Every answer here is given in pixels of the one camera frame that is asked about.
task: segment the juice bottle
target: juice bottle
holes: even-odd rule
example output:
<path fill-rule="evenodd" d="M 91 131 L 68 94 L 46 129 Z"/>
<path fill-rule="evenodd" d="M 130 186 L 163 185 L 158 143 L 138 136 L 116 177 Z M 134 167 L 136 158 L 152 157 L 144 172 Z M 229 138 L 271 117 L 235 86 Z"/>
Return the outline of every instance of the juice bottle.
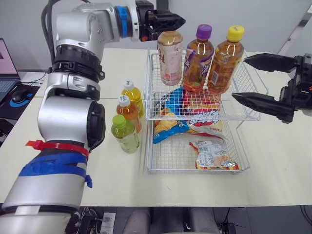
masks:
<path fill-rule="evenodd" d="M 157 40 L 160 78 L 166 85 L 176 85 L 181 80 L 183 36 L 177 31 L 163 32 Z"/>
<path fill-rule="evenodd" d="M 126 120 L 122 115 L 116 115 L 113 117 L 111 131 L 124 152 L 131 154 L 137 151 L 140 142 L 131 121 Z"/>
<path fill-rule="evenodd" d="M 244 46 L 239 42 L 244 31 L 240 25 L 231 26 L 227 40 L 215 49 L 207 82 L 210 94 L 222 94 L 229 89 L 232 75 L 244 53 Z"/>
<path fill-rule="evenodd" d="M 138 117 L 137 106 L 126 95 L 119 96 L 118 102 L 117 114 L 123 115 L 127 120 L 131 121 L 135 125 L 136 132 L 139 133 L 142 125 Z"/>
<path fill-rule="evenodd" d="M 128 96 L 130 101 L 133 101 L 136 104 L 138 116 L 141 118 L 144 115 L 144 108 L 140 90 L 134 86 L 131 80 L 126 80 L 123 83 L 123 88 L 124 90 L 121 92 L 121 95 Z"/>
<path fill-rule="evenodd" d="M 206 76 L 214 54 L 214 46 L 208 40 L 212 27 L 201 24 L 197 28 L 197 39 L 191 41 L 186 48 L 183 69 L 183 87 L 187 91 L 200 92 L 206 81 Z"/>

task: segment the yellow bottle cap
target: yellow bottle cap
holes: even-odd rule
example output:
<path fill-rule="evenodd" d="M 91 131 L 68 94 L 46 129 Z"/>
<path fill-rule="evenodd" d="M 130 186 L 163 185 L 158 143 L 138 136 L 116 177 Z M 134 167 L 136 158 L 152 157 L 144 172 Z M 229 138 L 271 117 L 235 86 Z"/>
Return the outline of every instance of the yellow bottle cap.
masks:
<path fill-rule="evenodd" d="M 242 40 L 245 32 L 245 28 L 240 25 L 232 25 L 229 28 L 228 35 L 226 36 L 227 40 L 237 42 Z"/>

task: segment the laptop keyboard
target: laptop keyboard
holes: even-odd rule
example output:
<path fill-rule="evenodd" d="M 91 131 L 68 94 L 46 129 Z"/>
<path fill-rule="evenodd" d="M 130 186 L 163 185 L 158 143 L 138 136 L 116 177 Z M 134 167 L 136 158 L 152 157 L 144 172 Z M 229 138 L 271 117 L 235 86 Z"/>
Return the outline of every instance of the laptop keyboard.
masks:
<path fill-rule="evenodd" d="M 15 80 L 0 80 L 0 93 L 7 92 L 14 82 Z"/>

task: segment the wire basket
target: wire basket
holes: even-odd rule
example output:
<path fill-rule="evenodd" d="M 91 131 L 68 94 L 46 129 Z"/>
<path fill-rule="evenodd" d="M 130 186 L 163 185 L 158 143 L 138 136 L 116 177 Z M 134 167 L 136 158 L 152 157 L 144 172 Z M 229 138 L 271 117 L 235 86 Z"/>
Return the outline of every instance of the wire basket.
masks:
<path fill-rule="evenodd" d="M 236 174 L 249 168 L 249 162 L 246 153 L 239 138 L 234 140 L 227 121 L 223 121 L 223 134 L 227 138 L 224 140 L 228 156 L 235 161 L 240 170 L 203 170 L 196 169 L 195 161 L 197 153 L 189 145 L 189 142 L 207 140 L 205 136 L 193 134 L 176 134 L 163 140 L 160 143 L 153 144 L 153 121 L 149 121 L 147 136 L 147 168 L 151 173 L 211 173 L 211 174 Z"/>
<path fill-rule="evenodd" d="M 182 54 L 182 67 L 185 60 L 185 53 Z M 258 78 L 261 80 L 266 93 L 268 89 L 262 81 L 259 73 L 256 72 Z M 182 86 L 182 80 L 179 84 L 174 86 L 168 86 L 162 83 L 160 78 L 160 65 L 158 54 L 148 55 L 148 64 L 146 70 L 146 83 L 144 90 L 144 97 L 146 102 L 146 119 L 147 120 L 157 120 L 157 119 L 210 119 L 210 120 L 260 120 L 260 113 L 256 112 L 246 106 L 241 105 L 236 101 L 231 93 L 242 93 L 242 92 L 258 92 L 246 66 L 243 62 L 240 62 L 235 70 L 231 85 L 227 92 L 223 93 L 220 98 L 220 107 L 218 115 L 188 115 L 185 113 L 179 113 L 176 116 L 162 115 L 159 111 L 159 100 L 168 95 L 173 90 Z M 201 109 L 201 103 L 207 100 L 215 100 L 216 95 L 201 94 L 198 95 L 198 108 Z"/>

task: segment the two-tier wire rack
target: two-tier wire rack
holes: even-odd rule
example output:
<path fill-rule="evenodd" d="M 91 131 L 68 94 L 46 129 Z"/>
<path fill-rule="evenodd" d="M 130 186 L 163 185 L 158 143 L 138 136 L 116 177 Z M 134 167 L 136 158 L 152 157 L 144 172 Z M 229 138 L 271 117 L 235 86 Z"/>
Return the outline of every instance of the two-tier wire rack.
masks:
<path fill-rule="evenodd" d="M 182 54 L 182 67 L 185 59 L 185 53 Z M 256 69 L 247 67 L 244 62 L 240 62 L 235 70 L 232 83 L 227 92 L 220 97 L 220 110 L 217 116 L 212 115 L 189 115 L 181 112 L 180 115 L 161 115 L 159 112 L 159 100 L 182 86 L 182 81 L 174 86 L 168 86 L 162 83 L 160 78 L 160 66 L 158 54 L 148 54 L 146 82 L 144 90 L 144 99 L 146 112 L 145 116 L 148 121 L 148 135 L 146 147 L 146 165 L 150 172 L 204 172 L 204 173 L 237 173 L 249 168 L 249 162 L 243 142 L 240 137 L 238 128 L 243 121 L 260 120 L 261 114 L 246 106 L 241 105 L 231 95 L 231 93 L 243 92 L 259 92 L 257 85 L 263 86 L 262 91 L 268 94 L 269 90 L 263 82 L 262 77 Z M 215 99 L 215 95 L 202 93 L 197 97 L 198 109 L 200 108 L 200 100 L 203 103 L 208 99 Z M 227 138 L 225 141 L 226 149 L 229 157 L 240 165 L 239 170 L 201 170 L 196 169 L 195 160 L 196 152 L 191 148 L 189 142 L 203 141 L 204 136 L 196 136 L 191 134 L 176 134 L 170 136 L 164 141 L 153 144 L 153 121 L 163 119 L 207 119 L 207 120 L 223 120 L 223 134 Z M 235 121 L 235 127 L 230 127 L 229 120 Z"/>

